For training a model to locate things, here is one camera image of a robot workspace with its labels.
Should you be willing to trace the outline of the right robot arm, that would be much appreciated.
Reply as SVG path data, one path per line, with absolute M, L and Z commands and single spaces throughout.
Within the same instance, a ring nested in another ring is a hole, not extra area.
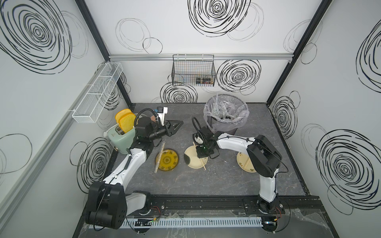
M 254 170 L 260 176 L 260 192 L 257 206 L 262 213 L 275 210 L 278 201 L 277 175 L 282 156 L 273 144 L 264 136 L 241 137 L 225 132 L 212 133 L 206 127 L 192 135 L 199 158 L 212 157 L 220 149 L 240 152 L 249 157 Z

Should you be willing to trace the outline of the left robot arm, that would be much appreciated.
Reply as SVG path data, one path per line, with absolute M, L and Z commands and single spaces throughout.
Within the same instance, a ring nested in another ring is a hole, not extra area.
M 142 117 L 129 131 L 133 136 L 128 142 L 127 155 L 120 165 L 103 181 L 94 182 L 88 191 L 84 213 L 89 225 L 118 229 L 126 216 L 140 210 L 149 211 L 149 192 L 135 191 L 126 194 L 126 189 L 147 160 L 154 148 L 154 140 L 175 135 L 183 121 L 155 123 L 149 117 Z

